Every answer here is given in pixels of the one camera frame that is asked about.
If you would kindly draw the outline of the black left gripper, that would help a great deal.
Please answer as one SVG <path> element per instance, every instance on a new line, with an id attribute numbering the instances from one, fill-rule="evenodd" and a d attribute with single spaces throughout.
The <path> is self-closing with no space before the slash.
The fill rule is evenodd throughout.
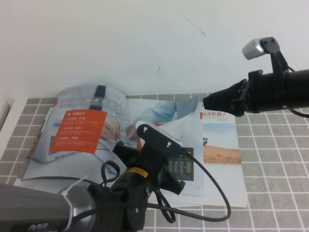
<path id="1" fill-rule="evenodd" d="M 116 143 L 112 152 L 127 167 L 128 187 L 151 194 L 161 188 L 180 195 L 185 182 L 177 180 L 167 169 L 168 157 L 157 148 L 143 146 L 141 149 Z"/>

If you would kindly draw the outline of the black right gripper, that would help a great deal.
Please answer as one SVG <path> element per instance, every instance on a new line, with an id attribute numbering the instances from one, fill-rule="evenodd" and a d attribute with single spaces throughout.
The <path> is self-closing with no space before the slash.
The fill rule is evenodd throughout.
<path id="1" fill-rule="evenodd" d="M 250 72 L 248 80 L 243 79 L 229 88 L 205 97 L 203 99 L 204 108 L 237 117 L 243 116 L 245 112 L 260 113 L 288 109 L 288 74 L 288 71 L 281 74 L 263 74 L 262 70 Z M 249 87 L 246 97 L 238 98 L 247 83 Z"/>

